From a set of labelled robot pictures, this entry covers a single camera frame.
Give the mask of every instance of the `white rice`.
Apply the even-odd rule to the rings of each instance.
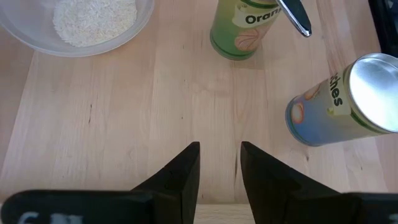
[[[122,34],[136,17],[136,0],[60,0],[53,23],[66,43],[87,47]]]

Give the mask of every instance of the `wood grain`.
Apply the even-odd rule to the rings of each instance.
[[[0,172],[21,102],[33,50],[0,26]]]
[[[131,189],[192,141],[201,142],[200,203],[248,202],[241,141],[341,192],[398,192],[397,135],[313,148],[289,133],[284,111],[293,97],[380,51],[366,0],[302,2],[313,35],[302,37],[280,16],[242,62],[223,58],[210,44],[214,0],[159,1],[139,35],[105,54],[35,52],[21,103],[14,104],[15,125],[4,128],[12,134],[0,200],[36,188]],[[26,75],[18,69],[13,72]],[[225,206],[242,211],[236,223],[252,223],[247,206]],[[214,211],[223,216],[215,223],[235,217],[217,209],[200,213],[199,207],[204,221],[198,223]]]
[[[194,224],[254,224],[250,206],[197,205]]]

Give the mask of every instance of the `silver lid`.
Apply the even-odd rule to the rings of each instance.
[[[349,76],[351,96],[360,112],[380,128],[398,133],[398,59],[369,54],[355,62]]]

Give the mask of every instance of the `tipped over can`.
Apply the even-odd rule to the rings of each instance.
[[[293,136],[309,146],[398,133],[398,59],[361,57],[287,106]]]

